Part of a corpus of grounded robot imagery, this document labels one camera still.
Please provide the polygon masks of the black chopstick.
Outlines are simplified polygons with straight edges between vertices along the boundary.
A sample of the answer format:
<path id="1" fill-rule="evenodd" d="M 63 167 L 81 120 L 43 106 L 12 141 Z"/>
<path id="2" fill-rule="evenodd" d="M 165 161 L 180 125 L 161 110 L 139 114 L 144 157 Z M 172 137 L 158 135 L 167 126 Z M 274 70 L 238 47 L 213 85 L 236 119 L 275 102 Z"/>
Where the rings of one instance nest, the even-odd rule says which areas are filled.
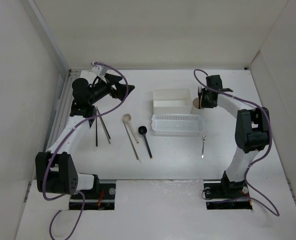
<path id="1" fill-rule="evenodd" d="M 98 115 L 97 106 L 95 106 L 96 116 Z M 95 119 L 95 147 L 98 147 L 98 118 Z"/>

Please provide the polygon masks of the beige spoon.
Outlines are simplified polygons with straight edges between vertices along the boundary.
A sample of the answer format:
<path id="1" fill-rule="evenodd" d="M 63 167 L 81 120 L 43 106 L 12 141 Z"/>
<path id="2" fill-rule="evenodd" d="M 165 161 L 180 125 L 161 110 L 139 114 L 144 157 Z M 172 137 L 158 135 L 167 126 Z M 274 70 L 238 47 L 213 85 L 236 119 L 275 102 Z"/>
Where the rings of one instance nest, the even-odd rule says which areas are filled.
<path id="1" fill-rule="evenodd" d="M 128 123 L 129 129 L 130 129 L 136 143 L 139 144 L 140 141 L 139 141 L 138 136 L 136 134 L 136 131 L 135 131 L 133 125 L 132 125 L 132 116 L 129 113 L 126 113 L 126 114 L 123 115 L 122 119 L 123 119 L 124 122 Z"/>

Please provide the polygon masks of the silver metal fork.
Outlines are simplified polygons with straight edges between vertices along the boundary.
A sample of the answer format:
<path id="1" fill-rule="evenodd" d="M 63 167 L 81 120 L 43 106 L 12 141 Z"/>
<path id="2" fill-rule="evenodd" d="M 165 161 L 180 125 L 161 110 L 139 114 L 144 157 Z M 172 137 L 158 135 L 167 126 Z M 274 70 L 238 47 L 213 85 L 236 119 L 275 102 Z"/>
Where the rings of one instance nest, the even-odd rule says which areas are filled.
<path id="1" fill-rule="evenodd" d="M 205 142 L 206 142 L 206 134 L 202 136 L 202 150 L 201 150 L 201 158 L 203 159 L 205 156 Z"/>

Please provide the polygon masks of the grey chopstick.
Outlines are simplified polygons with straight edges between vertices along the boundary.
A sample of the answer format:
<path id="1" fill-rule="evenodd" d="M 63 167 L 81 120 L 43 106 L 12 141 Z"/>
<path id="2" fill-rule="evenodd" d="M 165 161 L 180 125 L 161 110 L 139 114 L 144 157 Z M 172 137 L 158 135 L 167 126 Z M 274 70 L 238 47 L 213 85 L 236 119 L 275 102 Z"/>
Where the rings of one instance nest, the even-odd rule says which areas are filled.
<path id="1" fill-rule="evenodd" d="M 110 135 L 109 135 L 109 132 L 108 132 L 108 130 L 107 130 L 107 128 L 106 128 L 106 125 L 105 125 L 105 123 L 104 123 L 104 120 L 103 120 L 103 118 L 102 118 L 102 116 L 101 116 L 101 114 L 100 114 L 100 112 L 99 112 L 99 108 L 98 108 L 97 106 L 96 106 L 96 110 L 97 110 L 97 112 L 98 112 L 99 119 L 100 119 L 101 125 L 102 125 L 102 127 L 103 127 L 103 130 L 104 130 L 105 136 L 106 136 L 106 138 L 107 138 L 107 141 L 108 141 L 109 144 L 111 144 L 111 137 L 110 137 Z"/>

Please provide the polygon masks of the black spoon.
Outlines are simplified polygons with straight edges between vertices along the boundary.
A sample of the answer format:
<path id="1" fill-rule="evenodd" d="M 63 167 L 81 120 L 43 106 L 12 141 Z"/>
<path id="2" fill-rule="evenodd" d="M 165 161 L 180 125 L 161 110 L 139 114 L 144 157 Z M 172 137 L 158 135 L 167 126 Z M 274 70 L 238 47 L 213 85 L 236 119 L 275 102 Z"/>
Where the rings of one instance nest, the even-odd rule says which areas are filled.
<path id="1" fill-rule="evenodd" d="M 138 132 L 140 135 L 143 136 L 143 139 L 144 139 L 144 142 L 145 142 L 145 145 L 146 145 L 146 148 L 147 148 L 147 151 L 148 151 L 148 154 L 149 154 L 149 157 L 150 159 L 153 158 L 152 156 L 152 152 L 151 152 L 151 149 L 150 149 L 150 146 L 149 146 L 149 143 L 148 143 L 148 140 L 147 140 L 147 137 L 146 137 L 146 133 L 147 133 L 147 128 L 145 126 L 140 126 L 138 128 Z"/>

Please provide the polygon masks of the silver metal chopstick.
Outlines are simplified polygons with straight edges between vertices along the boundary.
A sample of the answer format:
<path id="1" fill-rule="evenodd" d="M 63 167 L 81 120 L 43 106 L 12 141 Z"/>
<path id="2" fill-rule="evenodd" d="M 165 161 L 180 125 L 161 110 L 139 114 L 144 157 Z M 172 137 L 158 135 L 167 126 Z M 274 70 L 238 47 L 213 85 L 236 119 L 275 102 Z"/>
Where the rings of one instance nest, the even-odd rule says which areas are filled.
<path id="1" fill-rule="evenodd" d="M 128 136 L 129 142 L 130 142 L 130 145 L 131 145 L 131 147 L 132 147 L 132 150 L 133 150 L 133 152 L 134 152 L 134 155 L 135 155 L 136 159 L 141 163 L 141 160 L 140 160 L 140 158 L 139 158 L 139 155 L 138 155 L 138 153 L 137 153 L 137 151 L 136 151 L 136 148 L 135 148 L 135 146 L 134 146 L 134 144 L 133 144 L 133 141 L 132 141 L 131 136 L 130 136 L 130 134 L 129 134 L 128 128 L 127 128 L 126 123 L 125 123 L 124 121 L 123 121 L 123 125 L 124 125 L 124 128 L 125 128 L 125 130 L 126 130 L 126 133 L 127 133 L 127 136 Z"/>

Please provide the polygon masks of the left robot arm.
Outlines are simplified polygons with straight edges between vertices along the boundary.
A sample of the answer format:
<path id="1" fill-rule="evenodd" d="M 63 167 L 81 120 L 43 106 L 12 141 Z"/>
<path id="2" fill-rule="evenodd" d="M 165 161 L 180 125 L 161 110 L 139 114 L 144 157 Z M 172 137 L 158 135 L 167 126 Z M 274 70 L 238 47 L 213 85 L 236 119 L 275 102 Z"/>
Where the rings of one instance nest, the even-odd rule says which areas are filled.
<path id="1" fill-rule="evenodd" d="M 122 79 L 121 76 L 106 73 L 103 77 L 97 76 L 93 83 L 81 77 L 73 81 L 68 122 L 55 143 L 35 157 L 37 188 L 46 200 L 51 200 L 48 193 L 55 194 L 57 198 L 79 191 L 91 199 L 99 195 L 98 176 L 78 173 L 72 155 L 84 134 L 100 116 L 94 104 L 105 96 L 124 102 L 135 89 L 134 85 L 121 84 Z"/>

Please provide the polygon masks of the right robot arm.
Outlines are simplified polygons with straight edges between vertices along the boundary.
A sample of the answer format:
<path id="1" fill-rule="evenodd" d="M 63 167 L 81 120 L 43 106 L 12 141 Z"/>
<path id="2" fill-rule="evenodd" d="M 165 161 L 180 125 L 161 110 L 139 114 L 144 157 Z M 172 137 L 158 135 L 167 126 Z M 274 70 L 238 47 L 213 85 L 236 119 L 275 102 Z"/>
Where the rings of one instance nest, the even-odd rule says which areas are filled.
<path id="1" fill-rule="evenodd" d="M 247 188 L 246 171 L 259 152 L 270 143 L 268 109 L 252 107 L 234 96 L 228 96 L 228 92 L 231 91 L 229 88 L 223 88 L 219 75 L 207 76 L 206 87 L 202 89 L 202 108 L 221 107 L 236 119 L 235 154 L 219 182 L 204 184 L 207 199 L 241 197 L 242 191 Z"/>

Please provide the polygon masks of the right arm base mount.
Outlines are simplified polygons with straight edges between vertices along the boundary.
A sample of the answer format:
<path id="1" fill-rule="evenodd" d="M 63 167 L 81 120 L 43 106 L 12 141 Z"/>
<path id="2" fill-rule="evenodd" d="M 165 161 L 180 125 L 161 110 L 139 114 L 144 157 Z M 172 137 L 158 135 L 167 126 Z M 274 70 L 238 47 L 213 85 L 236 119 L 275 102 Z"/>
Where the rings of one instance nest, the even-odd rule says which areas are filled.
<path id="1" fill-rule="evenodd" d="M 252 210 L 246 185 L 224 189 L 220 181 L 206 181 L 201 192 L 207 210 Z"/>

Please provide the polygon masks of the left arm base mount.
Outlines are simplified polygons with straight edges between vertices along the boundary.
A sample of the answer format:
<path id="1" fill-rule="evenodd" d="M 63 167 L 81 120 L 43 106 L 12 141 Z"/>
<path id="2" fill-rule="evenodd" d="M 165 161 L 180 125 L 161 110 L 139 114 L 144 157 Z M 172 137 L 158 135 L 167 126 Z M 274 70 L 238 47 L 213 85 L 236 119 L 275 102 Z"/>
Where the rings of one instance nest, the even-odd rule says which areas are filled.
<path id="1" fill-rule="evenodd" d="M 100 180 L 95 190 L 81 190 L 85 196 L 84 210 L 110 211 L 115 209 L 116 180 Z"/>

